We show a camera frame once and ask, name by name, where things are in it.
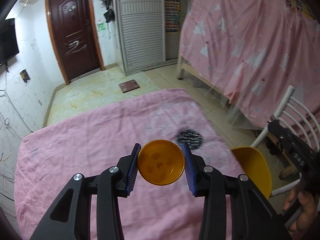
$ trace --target yellow plastic bowl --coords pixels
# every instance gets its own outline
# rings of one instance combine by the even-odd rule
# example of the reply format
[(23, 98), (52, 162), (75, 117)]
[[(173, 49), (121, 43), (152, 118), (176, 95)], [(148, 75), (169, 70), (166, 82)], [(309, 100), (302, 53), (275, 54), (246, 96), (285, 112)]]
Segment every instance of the yellow plastic bowl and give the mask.
[(184, 156), (170, 141), (151, 141), (139, 152), (138, 169), (146, 181), (158, 186), (169, 185), (183, 173)]
[(245, 146), (231, 149), (245, 174), (254, 182), (266, 199), (272, 189), (271, 173), (266, 159), (256, 148)]

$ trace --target wardrobe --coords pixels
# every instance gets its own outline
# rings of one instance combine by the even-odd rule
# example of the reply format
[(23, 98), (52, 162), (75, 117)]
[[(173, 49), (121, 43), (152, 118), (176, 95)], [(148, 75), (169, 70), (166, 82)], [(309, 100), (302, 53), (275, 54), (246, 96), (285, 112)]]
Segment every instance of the wardrobe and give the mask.
[[(189, 0), (180, 1), (180, 28)], [(177, 62), (180, 31), (166, 32), (165, 0), (114, 0), (114, 49), (125, 74)]]

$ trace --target green scribble on wall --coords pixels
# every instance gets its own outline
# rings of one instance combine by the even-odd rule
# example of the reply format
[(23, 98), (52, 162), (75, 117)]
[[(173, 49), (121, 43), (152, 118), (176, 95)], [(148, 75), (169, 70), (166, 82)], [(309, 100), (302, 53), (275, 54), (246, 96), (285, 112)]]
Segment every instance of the green scribble on wall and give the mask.
[(107, 30), (105, 23), (98, 23), (97, 25), (98, 25), (98, 32)]

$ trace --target human hand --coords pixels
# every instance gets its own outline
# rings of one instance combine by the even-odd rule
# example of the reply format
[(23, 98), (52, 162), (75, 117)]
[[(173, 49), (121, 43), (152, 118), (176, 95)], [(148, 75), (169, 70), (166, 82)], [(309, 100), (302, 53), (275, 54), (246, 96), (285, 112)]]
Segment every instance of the human hand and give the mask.
[[(290, 191), (289, 196), (285, 200), (282, 208), (284, 211), (287, 211), (290, 208), (291, 202), (295, 199), (297, 187), (298, 185)], [(289, 231), (293, 233), (306, 232), (318, 215), (317, 206), (319, 202), (319, 195), (313, 196), (308, 191), (300, 191), (298, 193), (298, 200), (303, 211), (298, 219), (289, 227)]]

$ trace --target floor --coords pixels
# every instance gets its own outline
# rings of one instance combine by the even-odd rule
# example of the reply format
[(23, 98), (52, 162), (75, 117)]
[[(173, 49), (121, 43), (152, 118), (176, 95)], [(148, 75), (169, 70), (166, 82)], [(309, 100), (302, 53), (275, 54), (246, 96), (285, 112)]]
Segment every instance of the floor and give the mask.
[[(57, 92), (50, 111), (48, 125), (127, 98), (160, 89), (183, 88), (199, 103), (206, 117), (230, 148), (248, 146), (255, 140), (252, 130), (234, 129), (226, 124), (228, 108), (221, 107), (219, 101), (212, 99), (211, 93), (208, 93), (209, 87), (193, 87), (191, 75), (188, 73), (185, 74), (183, 80), (179, 81), (176, 79), (175, 71), (176, 65), (170, 65), (124, 76), (121, 70), (115, 67), (79, 79)], [(132, 79), (135, 79), (141, 88), (123, 94), (118, 84)], [(287, 164), (283, 163), (282, 159), (270, 155), (265, 145), (261, 144), (258, 150), (263, 153), (270, 167), (273, 189), (297, 179), (297, 175), (295, 175), (280, 180), (279, 173)], [(282, 210), (285, 198), (286, 194), (282, 194), (269, 200), (278, 213)]]

